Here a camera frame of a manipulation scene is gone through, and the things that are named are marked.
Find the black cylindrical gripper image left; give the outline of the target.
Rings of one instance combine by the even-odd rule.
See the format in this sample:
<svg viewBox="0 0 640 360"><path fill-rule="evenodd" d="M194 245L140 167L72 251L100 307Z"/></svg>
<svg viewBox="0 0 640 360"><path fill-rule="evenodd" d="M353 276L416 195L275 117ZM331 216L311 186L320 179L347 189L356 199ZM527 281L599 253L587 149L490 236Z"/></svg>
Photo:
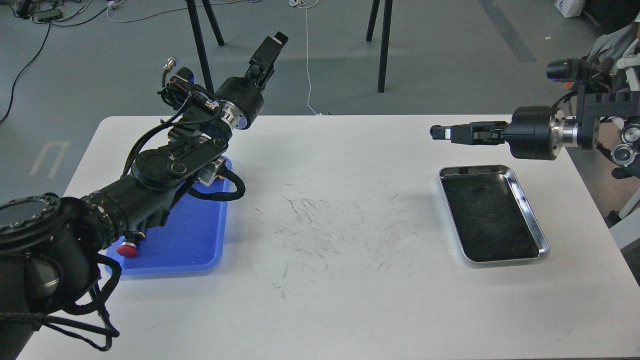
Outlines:
<svg viewBox="0 0 640 360"><path fill-rule="evenodd" d="M275 60L288 40L283 32L265 37L250 57L244 77L229 77L215 92L222 120L231 129L249 129L262 112L265 100L260 91L274 74Z"/></svg>

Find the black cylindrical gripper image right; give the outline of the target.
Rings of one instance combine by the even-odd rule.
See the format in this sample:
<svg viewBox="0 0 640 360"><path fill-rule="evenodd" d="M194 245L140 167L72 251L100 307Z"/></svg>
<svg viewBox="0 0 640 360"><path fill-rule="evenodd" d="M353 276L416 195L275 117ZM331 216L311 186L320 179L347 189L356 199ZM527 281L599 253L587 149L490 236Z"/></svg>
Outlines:
<svg viewBox="0 0 640 360"><path fill-rule="evenodd" d="M473 121L467 124L439 126L435 141L450 141L469 146L497 146L507 142L514 158L553 161L559 149L554 148L553 124L556 111L548 105L517 108L511 121Z"/></svg>

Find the black robot arm image left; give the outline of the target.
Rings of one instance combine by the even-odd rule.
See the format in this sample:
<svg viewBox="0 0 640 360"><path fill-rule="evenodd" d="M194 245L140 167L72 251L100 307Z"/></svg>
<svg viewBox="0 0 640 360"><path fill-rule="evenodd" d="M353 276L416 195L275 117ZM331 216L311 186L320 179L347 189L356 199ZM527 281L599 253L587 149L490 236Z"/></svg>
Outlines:
<svg viewBox="0 0 640 360"><path fill-rule="evenodd" d="M263 91L288 42L282 32L266 37L245 75L229 77L210 91L189 68L170 58L163 68L163 102L174 116L144 133L126 157L121 177L82 198L44 193L1 205L1 358L14 360L33 333L50 328L83 340L69 328L103 335L90 339L110 350L119 331L106 301L122 274L102 251L124 238L141 240L164 226L185 194L229 202L246 192L226 164L233 130L246 130L262 112Z"/></svg>

